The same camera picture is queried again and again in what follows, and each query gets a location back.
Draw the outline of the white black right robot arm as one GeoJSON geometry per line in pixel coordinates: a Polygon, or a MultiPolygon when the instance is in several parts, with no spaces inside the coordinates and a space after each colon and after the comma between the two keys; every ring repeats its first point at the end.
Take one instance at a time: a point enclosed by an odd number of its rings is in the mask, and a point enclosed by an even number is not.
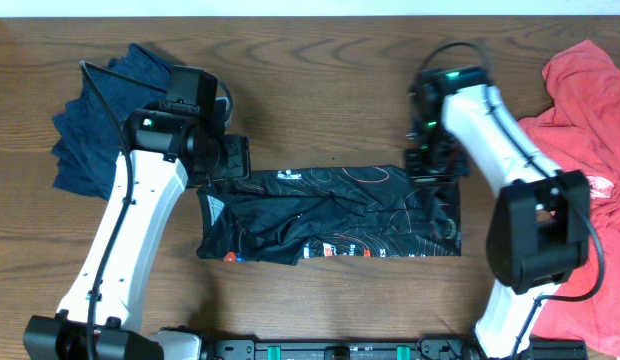
{"type": "Polygon", "coordinates": [[[465,359],[578,359],[583,343],[530,337],[542,307],[587,260],[594,239],[589,185],[564,171],[524,133],[481,67],[422,70],[411,87],[415,147],[406,173],[442,187],[472,160],[496,199],[486,239],[495,277],[465,359]]]}

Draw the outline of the black patterned sports jersey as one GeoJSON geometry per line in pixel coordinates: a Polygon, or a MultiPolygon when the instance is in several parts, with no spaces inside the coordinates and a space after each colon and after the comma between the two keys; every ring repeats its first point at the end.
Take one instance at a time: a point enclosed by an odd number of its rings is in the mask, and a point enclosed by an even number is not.
{"type": "Polygon", "coordinates": [[[461,253],[458,188],[418,187],[396,166],[260,171],[197,195],[201,259],[295,265],[461,253]]]}

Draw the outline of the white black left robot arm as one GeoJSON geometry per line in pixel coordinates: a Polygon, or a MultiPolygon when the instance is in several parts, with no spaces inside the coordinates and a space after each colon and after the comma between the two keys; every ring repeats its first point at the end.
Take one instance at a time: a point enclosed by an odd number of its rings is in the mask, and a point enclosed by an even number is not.
{"type": "Polygon", "coordinates": [[[215,115],[217,78],[176,66],[165,98],[117,123],[121,151],[89,254],[52,317],[23,335],[32,359],[213,359],[215,347],[184,326],[141,335],[146,286],[170,214],[192,187],[249,177],[249,143],[215,115]]]}

